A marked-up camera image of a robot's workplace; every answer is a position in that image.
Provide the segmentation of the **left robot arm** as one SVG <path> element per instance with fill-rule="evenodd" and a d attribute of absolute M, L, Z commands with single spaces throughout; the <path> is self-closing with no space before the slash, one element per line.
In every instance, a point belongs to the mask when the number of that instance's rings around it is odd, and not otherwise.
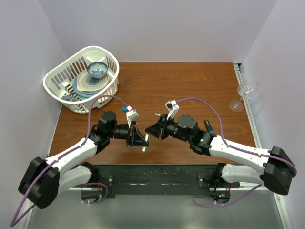
<path fill-rule="evenodd" d="M 130 110 L 126 113 L 127 123 L 118 124 L 115 112 L 103 112 L 98 123 L 80 142 L 55 156 L 33 159 L 18 191 L 38 208 L 44 209 L 69 188 L 82 184 L 96 186 L 99 171 L 85 159 L 104 150 L 112 138 L 125 140 L 130 147 L 149 145 L 137 128 L 135 119 L 138 116 L 136 110 Z"/>

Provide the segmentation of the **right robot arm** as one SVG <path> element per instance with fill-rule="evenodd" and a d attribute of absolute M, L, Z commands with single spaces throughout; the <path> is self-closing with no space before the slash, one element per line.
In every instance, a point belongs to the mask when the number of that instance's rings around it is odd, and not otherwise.
<path fill-rule="evenodd" d="M 160 140 L 171 136 L 187 142 L 190 149 L 199 155 L 236 162 L 236 166 L 218 166 L 212 176 L 213 184 L 217 187 L 235 182 L 254 183 L 274 193 L 287 195 L 296 175 L 294 164 L 282 148 L 254 148 L 222 139 L 219 135 L 201 129 L 190 115 L 180 116 L 177 122 L 162 115 L 157 123 L 145 131 Z"/>

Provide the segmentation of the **white pen dark green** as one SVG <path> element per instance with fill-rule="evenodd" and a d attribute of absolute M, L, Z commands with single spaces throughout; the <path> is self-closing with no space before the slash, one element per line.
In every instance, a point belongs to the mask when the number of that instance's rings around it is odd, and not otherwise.
<path fill-rule="evenodd" d="M 142 152 L 145 152 L 146 148 L 149 146 L 148 139 L 149 139 L 149 134 L 146 133 L 146 135 L 145 135 L 145 146 L 142 147 Z"/>

